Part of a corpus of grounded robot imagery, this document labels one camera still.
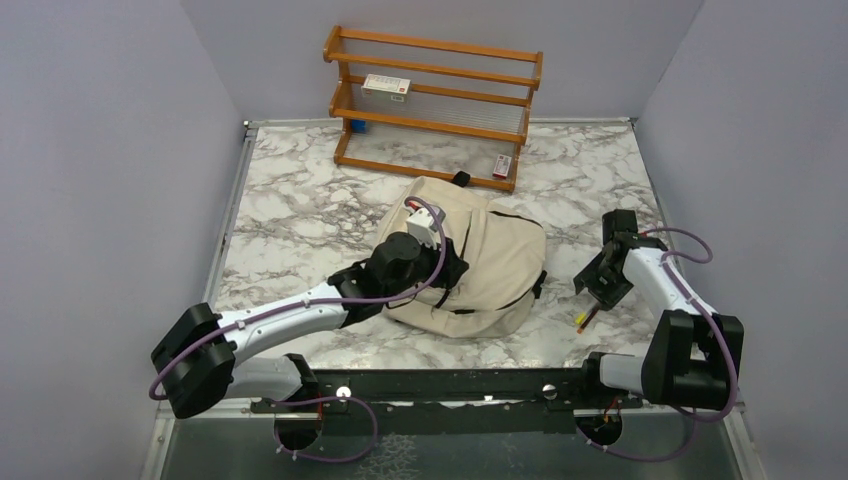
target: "cable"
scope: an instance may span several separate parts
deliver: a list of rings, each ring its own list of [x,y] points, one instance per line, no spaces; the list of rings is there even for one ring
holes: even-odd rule
[[[722,357],[724,358],[724,363],[727,366],[727,375],[730,381],[730,392],[727,397],[727,404],[724,406],[724,408],[722,408],[721,411],[719,411],[718,413],[712,415],[702,415],[694,411],[690,412],[688,410],[685,410],[684,408],[672,405],[672,408],[680,412],[683,416],[693,420],[692,432],[689,434],[689,437],[686,439],[683,445],[680,446],[680,448],[665,455],[660,455],[656,457],[643,457],[641,455],[633,455],[629,453],[619,452],[616,450],[610,450],[606,445],[600,445],[596,442],[593,442],[589,439],[589,437],[586,436],[585,433],[583,433],[582,430],[580,430],[579,428],[577,429],[577,431],[581,435],[583,435],[584,438],[586,438],[586,444],[592,448],[595,448],[596,450],[600,450],[604,453],[607,453],[614,457],[623,458],[625,460],[634,460],[638,462],[647,463],[658,463],[673,460],[686,453],[694,443],[695,436],[697,434],[698,422],[718,422],[724,419],[724,417],[726,417],[727,415],[729,415],[731,410],[733,410],[734,405],[736,405],[737,390],[739,388],[739,378],[736,375],[736,366],[733,362],[733,356],[730,354],[730,348],[727,346],[727,342],[724,340],[724,336],[721,333],[721,329],[718,328],[718,324],[716,324],[715,320],[713,320],[712,315],[709,311],[707,311],[706,307],[704,307],[701,302],[694,298],[694,293],[692,291],[686,288],[686,285],[684,285],[680,278],[677,276],[677,273],[672,267],[671,262],[669,262],[669,258],[671,257],[681,257],[691,262],[699,264],[709,263],[713,259],[712,249],[709,245],[707,245],[707,242],[705,242],[701,237],[682,228],[656,227],[651,228],[649,230],[645,230],[644,232],[642,232],[642,235],[647,235],[655,232],[674,232],[686,235],[692,240],[698,242],[701,247],[704,248],[704,251],[707,254],[706,258],[697,258],[679,250],[669,250],[662,254],[662,257],[660,257],[660,263],[663,267],[663,271],[665,271],[665,274],[668,276],[668,278],[671,280],[671,282],[674,284],[680,294],[683,295],[686,301],[689,302],[698,311],[698,313],[704,317],[704,320],[707,321],[707,324],[710,326],[710,330],[712,330],[713,335],[715,335],[719,350],[721,350]]]
[[[277,442],[277,453],[286,452],[288,454],[294,455],[294,458],[301,457],[307,460],[315,460],[316,462],[324,462],[324,463],[347,463],[353,462],[354,460],[359,460],[360,458],[368,455],[371,450],[374,450],[374,447],[377,446],[377,415],[374,413],[374,410],[362,400],[355,397],[321,397],[321,398],[313,398],[310,400],[303,400],[300,402],[275,402],[277,405],[283,405],[285,407],[302,407],[304,405],[312,405],[315,403],[321,404],[329,401],[341,401],[341,400],[350,400],[351,402],[361,406],[368,412],[368,416],[371,417],[371,440],[368,442],[368,445],[365,448],[357,453],[356,455],[351,455],[348,457],[341,458],[330,458],[330,457],[322,457],[319,455],[311,455],[308,453],[297,453],[296,450],[289,450],[286,448],[283,443],[280,441],[280,437],[277,435],[277,428],[274,427],[274,441]]]
[[[429,203],[427,203],[424,200],[422,200],[421,198],[415,197],[415,196],[409,196],[409,197],[406,198],[406,200],[404,200],[404,202],[408,202],[408,201],[417,202],[417,203],[421,204],[424,208],[426,208],[427,211],[430,213],[430,216],[433,217],[433,222],[436,224],[436,228],[439,231],[439,239],[441,241],[441,248],[439,248],[439,260],[438,260],[438,262],[436,262],[436,268],[433,269],[433,273],[430,274],[430,277],[427,278],[427,280],[425,280],[424,283],[413,288],[412,290],[408,290],[406,292],[402,292],[402,293],[399,293],[397,295],[393,295],[391,297],[382,297],[382,298],[315,298],[315,299],[311,299],[309,301],[308,305],[327,305],[327,304],[337,304],[337,303],[340,303],[340,304],[343,304],[343,305],[364,305],[364,304],[373,304],[373,303],[396,302],[398,300],[403,300],[403,299],[406,299],[406,298],[414,297],[419,292],[421,292],[425,288],[429,287],[430,284],[433,283],[436,280],[436,277],[439,276],[439,272],[442,270],[442,266],[444,266],[444,264],[445,264],[445,257],[446,257],[446,252],[447,252],[447,236],[445,235],[445,229],[442,226],[442,222],[439,221],[439,216],[436,213],[436,210]],[[268,310],[266,312],[256,314],[252,317],[245,318],[240,323],[242,323],[244,325],[250,325],[250,324],[256,323],[260,320],[264,320],[268,317],[272,317],[274,315],[277,315],[279,313],[285,313],[285,312],[288,312],[290,310],[295,310],[297,308],[307,307],[308,305],[306,303],[304,303],[303,301],[289,303],[289,304],[282,305],[282,306],[277,307],[277,308],[273,308],[273,309]],[[171,371],[177,365],[179,365],[180,362],[185,360],[186,357],[188,357],[189,355],[194,353],[202,345],[204,345],[205,343],[209,342],[210,340],[218,337],[219,335],[225,335],[225,334],[235,330],[236,328],[238,328],[238,326],[239,326],[238,323],[232,323],[232,324],[227,325],[225,327],[218,328],[217,330],[214,330],[210,333],[207,333],[206,335],[201,337],[199,340],[197,340],[194,343],[192,343],[191,345],[189,345],[185,350],[183,350],[176,357],[174,357],[173,360],[168,362],[168,364],[165,365],[165,368],[163,368],[162,371],[159,372],[159,375],[156,376],[156,378],[153,380],[153,383],[150,385],[150,388],[147,390],[148,396],[150,396],[150,398],[153,399],[153,400],[160,400],[160,401],[161,400],[167,400],[168,399],[167,395],[156,393],[156,389],[159,388],[159,385],[162,384],[162,380],[164,380],[165,377],[168,376],[168,374],[171,373]]]

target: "canvas bag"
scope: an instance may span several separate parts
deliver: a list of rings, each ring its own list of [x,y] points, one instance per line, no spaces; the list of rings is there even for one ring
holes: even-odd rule
[[[375,245],[393,232],[406,231],[410,212],[403,201],[410,195],[444,210],[445,234],[469,268],[454,288],[426,288],[412,301],[387,306],[384,313],[453,338],[501,337],[517,330],[546,276],[542,226],[453,183],[419,177],[380,221]]]

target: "wall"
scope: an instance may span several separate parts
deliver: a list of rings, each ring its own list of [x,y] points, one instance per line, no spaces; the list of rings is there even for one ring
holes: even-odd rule
[[[137,478],[243,135],[176,0],[0,6],[0,478]]]
[[[842,478],[848,419],[848,3],[706,0],[637,124],[694,286],[746,327],[769,478]]]
[[[701,0],[183,0],[242,115],[326,118],[335,24],[545,52],[535,116],[641,113]]]

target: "red and white box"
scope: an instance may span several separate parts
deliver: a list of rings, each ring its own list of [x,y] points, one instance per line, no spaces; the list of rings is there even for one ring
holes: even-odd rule
[[[512,157],[508,155],[498,155],[498,161],[495,163],[495,171],[492,176],[506,180],[509,177],[509,168],[512,166]]]

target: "marble table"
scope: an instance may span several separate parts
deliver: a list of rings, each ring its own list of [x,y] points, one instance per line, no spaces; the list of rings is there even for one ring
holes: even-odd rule
[[[337,167],[340,126],[264,127],[257,137],[226,264],[218,310],[305,291],[370,254],[377,222],[410,177]],[[351,156],[489,176],[504,144],[384,127],[354,135]],[[632,129],[531,124],[512,195],[476,192],[539,221],[547,232],[548,278],[530,318],[504,338],[450,339],[384,315],[265,352],[303,354],[313,368],[517,368],[579,366],[591,351],[643,353],[655,321],[633,291],[581,335],[574,319],[593,303],[573,276],[598,253],[601,215],[634,209],[640,225],[660,214]]]

